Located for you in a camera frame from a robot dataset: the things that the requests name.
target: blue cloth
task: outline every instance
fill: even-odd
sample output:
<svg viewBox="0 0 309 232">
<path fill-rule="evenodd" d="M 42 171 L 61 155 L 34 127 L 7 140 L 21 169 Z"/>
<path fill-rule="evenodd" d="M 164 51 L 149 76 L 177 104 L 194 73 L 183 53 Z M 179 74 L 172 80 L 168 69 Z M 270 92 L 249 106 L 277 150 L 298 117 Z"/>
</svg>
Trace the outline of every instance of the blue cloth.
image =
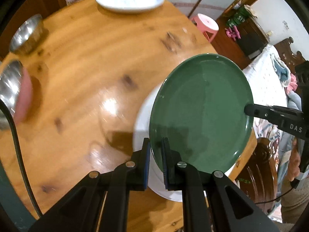
<svg viewBox="0 0 309 232">
<path fill-rule="evenodd" d="M 302 99 L 297 93 L 291 90 L 288 94 L 288 98 L 288 108 L 302 111 Z"/>
<path fill-rule="evenodd" d="M 282 67 L 275 58 L 273 59 L 273 64 L 277 69 L 276 74 L 278 75 L 280 81 L 281 82 L 287 81 L 287 79 L 289 78 L 289 70 L 287 68 Z"/>
</svg>

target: hand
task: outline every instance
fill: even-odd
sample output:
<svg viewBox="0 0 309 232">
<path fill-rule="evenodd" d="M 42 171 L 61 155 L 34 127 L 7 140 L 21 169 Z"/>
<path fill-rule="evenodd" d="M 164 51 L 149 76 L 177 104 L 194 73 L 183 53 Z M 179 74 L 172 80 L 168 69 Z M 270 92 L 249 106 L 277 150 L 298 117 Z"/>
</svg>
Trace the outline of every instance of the hand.
<svg viewBox="0 0 309 232">
<path fill-rule="evenodd" d="M 287 172 L 287 179 L 289 181 L 293 181 L 295 177 L 299 176 L 300 170 L 299 170 L 299 164 L 300 164 L 300 155 L 298 153 L 297 149 L 297 139 L 294 138 L 292 142 L 293 149 L 291 151 L 291 156 L 289 159 L 289 165 L 288 165 L 288 172 Z"/>
</svg>

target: floor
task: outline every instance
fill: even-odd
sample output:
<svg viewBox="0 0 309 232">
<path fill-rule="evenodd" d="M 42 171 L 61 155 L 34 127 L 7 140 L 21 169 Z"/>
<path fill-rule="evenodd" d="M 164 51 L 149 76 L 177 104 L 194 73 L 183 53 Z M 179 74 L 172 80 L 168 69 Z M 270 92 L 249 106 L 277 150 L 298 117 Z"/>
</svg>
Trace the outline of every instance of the floor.
<svg viewBox="0 0 309 232">
<path fill-rule="evenodd" d="M 282 217 L 281 217 L 281 205 L 275 209 L 275 211 L 272 213 L 270 217 L 273 221 L 281 222 L 282 223 Z"/>
<path fill-rule="evenodd" d="M 211 42 L 212 46 L 218 54 L 226 56 L 238 65 L 240 69 L 246 68 L 252 61 L 245 56 L 238 44 L 226 35 L 225 23 L 227 18 L 218 18 L 219 32 L 214 40 Z"/>
</svg>

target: green plate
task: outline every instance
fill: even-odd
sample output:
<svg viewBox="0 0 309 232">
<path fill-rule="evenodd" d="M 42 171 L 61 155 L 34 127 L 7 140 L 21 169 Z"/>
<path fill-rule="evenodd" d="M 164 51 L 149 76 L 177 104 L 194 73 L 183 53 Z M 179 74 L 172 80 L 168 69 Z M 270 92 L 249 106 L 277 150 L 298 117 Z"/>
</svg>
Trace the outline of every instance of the green plate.
<svg viewBox="0 0 309 232">
<path fill-rule="evenodd" d="M 245 149 L 253 117 L 249 83 L 226 57 L 202 54 L 177 66 L 162 84 L 152 107 L 149 137 L 162 170 L 161 140 L 198 170 L 226 172 Z"/>
</svg>

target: screw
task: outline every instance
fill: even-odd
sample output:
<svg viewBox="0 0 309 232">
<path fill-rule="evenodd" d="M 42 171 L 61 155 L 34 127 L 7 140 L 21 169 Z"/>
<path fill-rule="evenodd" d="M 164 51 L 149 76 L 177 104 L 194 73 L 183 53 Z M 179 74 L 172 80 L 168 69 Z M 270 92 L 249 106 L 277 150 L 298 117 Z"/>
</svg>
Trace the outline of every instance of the screw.
<svg viewBox="0 0 309 232">
<path fill-rule="evenodd" d="M 126 167 L 135 167 L 134 161 L 128 161 L 128 162 L 126 163 Z"/>
<path fill-rule="evenodd" d="M 185 168 L 187 166 L 187 164 L 183 161 L 180 161 L 180 162 L 177 163 L 177 166 L 181 167 L 181 168 Z"/>
<path fill-rule="evenodd" d="M 214 176 L 216 176 L 217 178 L 222 178 L 223 177 L 223 173 L 221 171 L 215 171 L 214 172 Z"/>
<path fill-rule="evenodd" d="M 91 171 L 88 176 L 90 178 L 97 178 L 98 177 L 98 171 Z"/>
</svg>

